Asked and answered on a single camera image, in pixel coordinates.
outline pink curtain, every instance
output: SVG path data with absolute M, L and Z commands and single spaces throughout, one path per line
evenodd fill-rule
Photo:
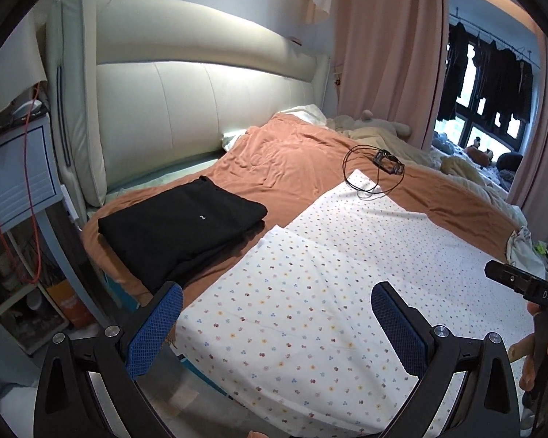
M 444 83 L 448 0 L 339 0 L 338 113 L 410 125 L 429 148 Z
M 534 133 L 507 202 L 519 206 L 534 239 L 548 242 L 548 38 L 538 32 L 542 67 Z

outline hand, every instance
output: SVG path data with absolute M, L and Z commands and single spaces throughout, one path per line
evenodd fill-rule
M 527 310 L 528 313 L 530 313 L 532 316 L 535 316 L 540 313 L 540 306 L 536 305 L 535 303 L 528 302 Z M 536 379 L 536 371 L 533 364 L 533 348 L 534 336 L 532 333 L 529 336 L 523 338 L 520 342 L 511 346 L 508 350 L 508 356 L 510 357 L 510 360 L 512 362 L 518 360 L 519 358 L 522 358 L 523 356 L 526 356 L 526 360 L 522 368 L 522 377 L 520 378 L 519 383 L 520 389 L 524 390 L 525 392 L 530 392 L 530 390 L 533 389 Z

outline blue gripper pad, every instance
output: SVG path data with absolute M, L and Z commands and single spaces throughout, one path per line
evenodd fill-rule
M 128 345 L 126 371 L 132 380 L 148 372 L 183 308 L 183 290 L 173 285 Z
M 421 378 L 428 368 L 428 346 L 381 283 L 372 289 L 372 311 L 406 372 Z

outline black round cushion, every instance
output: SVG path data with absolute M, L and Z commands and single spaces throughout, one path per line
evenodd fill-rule
M 503 153 L 497 158 L 497 169 L 499 171 L 507 169 L 509 171 L 517 171 L 522 162 L 523 156 L 515 151 L 511 153 Z

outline clothing rod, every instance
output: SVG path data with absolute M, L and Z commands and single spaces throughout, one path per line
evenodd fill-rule
M 524 54 L 523 52 L 519 51 L 518 49 L 516 49 L 515 47 L 513 47 L 510 43 L 508 42 L 505 42 L 503 39 L 501 39 L 499 36 L 495 36 L 491 31 L 487 31 L 486 29 L 484 28 L 481 28 L 481 26 L 479 25 L 476 25 L 475 23 L 473 23 L 472 21 L 469 21 L 467 18 L 463 18 L 461 16 L 457 16 L 456 14 L 452 14 L 452 13 L 449 13 L 449 16 L 452 17 L 452 18 L 456 18 L 457 20 L 460 20 L 460 21 L 465 21 L 465 23 L 468 23 L 469 25 L 477 28 L 479 31 L 482 31 L 484 32 L 485 34 L 488 34 L 489 36 L 491 36 L 493 39 L 496 39 L 498 40 L 498 42 L 501 42 L 502 44 L 505 44 L 509 49 L 511 49 L 512 51 L 516 52 L 517 54 L 519 54 L 520 56 L 522 56 L 523 58 L 527 59 L 528 61 L 530 61 L 530 63 L 532 63 L 533 65 L 535 65 L 538 69 L 540 69 L 540 66 L 538 64 L 536 64 L 534 61 L 532 61 L 531 58 L 529 58 L 528 56 L 526 56 L 526 54 Z

